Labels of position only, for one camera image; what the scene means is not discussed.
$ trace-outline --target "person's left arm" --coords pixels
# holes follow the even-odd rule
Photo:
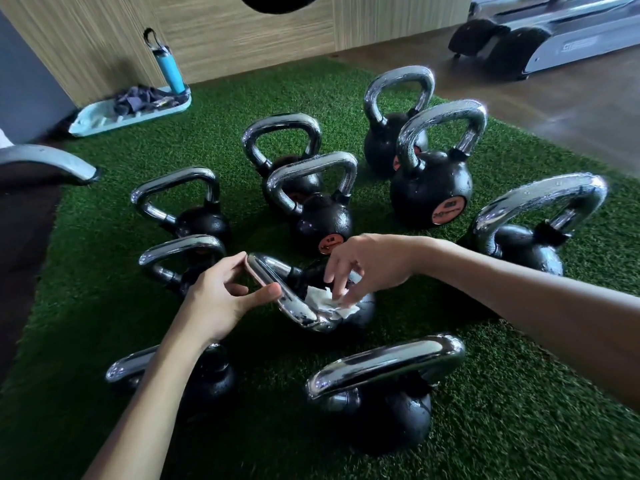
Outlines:
[[[206,270],[185,298],[138,390],[84,480],[160,478],[180,399],[204,349],[219,342],[247,311],[280,296],[277,284],[248,294],[233,283],[245,253]]]

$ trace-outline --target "light blue tray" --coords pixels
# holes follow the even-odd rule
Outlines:
[[[160,88],[160,90],[168,93],[171,92],[169,86]],[[154,118],[160,118],[168,114],[183,112],[191,105],[191,94],[189,94],[187,101],[178,106],[154,109],[153,111],[139,111],[135,114],[127,114],[126,116],[119,116],[114,112],[114,101],[114,99],[105,99],[104,101],[94,102],[83,108],[69,127],[69,133],[76,137],[91,136],[92,134],[122,128],[123,126],[141,123],[142,121],[153,120]]]

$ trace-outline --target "green grass mat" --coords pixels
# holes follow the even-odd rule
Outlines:
[[[60,205],[36,305],[0,401],[0,477],[78,478],[127,402],[102,379],[107,367],[158,343],[179,306],[137,267],[142,251],[169,236],[135,213],[131,190],[174,169],[209,166],[220,176],[223,210],[232,223],[229,251],[261,251],[302,264],[286,224],[267,210],[241,135],[255,119],[302,111],[320,121],[325,152],[360,157],[367,131],[362,96],[372,77],[323,59],[199,84],[183,114],[70,146],[106,174],[91,187],[68,188]],[[385,111],[406,110],[414,98],[410,88],[398,89],[385,92],[380,104]],[[432,147],[446,149],[459,135],[453,125],[429,136]],[[260,140],[270,155],[303,146],[298,132]],[[496,120],[469,167],[476,191],[470,208],[432,235],[457,239],[475,212],[510,188],[571,171],[600,172],[611,194],[563,248],[566,274],[640,293],[639,183]],[[180,211],[201,194],[193,183],[158,201]],[[404,232],[392,218],[388,182],[375,181],[364,165],[353,213],[358,233]],[[460,308],[446,297],[428,278],[379,293],[377,317],[360,341],[305,333],[274,307],[252,312],[226,341],[239,370],[238,404],[178,425],[165,476],[637,478],[638,416],[480,307]],[[420,448],[384,458],[360,455],[304,402],[304,380],[325,364],[444,330],[464,339],[468,360],[434,396],[431,436]]]

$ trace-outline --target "hand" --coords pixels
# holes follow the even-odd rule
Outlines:
[[[406,235],[362,234],[336,247],[324,272],[333,282],[333,299],[344,307],[355,305],[368,293],[401,285],[414,274],[416,239]],[[349,273],[362,276],[345,294]]]
[[[245,258],[245,252],[238,253],[202,273],[189,289],[168,335],[186,336],[204,350],[224,339],[249,310],[279,298],[282,290],[277,283],[248,294],[249,288],[233,282],[244,271]]]

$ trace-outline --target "person's right arm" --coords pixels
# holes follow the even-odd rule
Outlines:
[[[362,280],[347,293],[348,272]],[[640,298],[422,236],[364,234],[334,249],[325,281],[345,306],[412,274],[463,291],[621,402],[640,411]]]

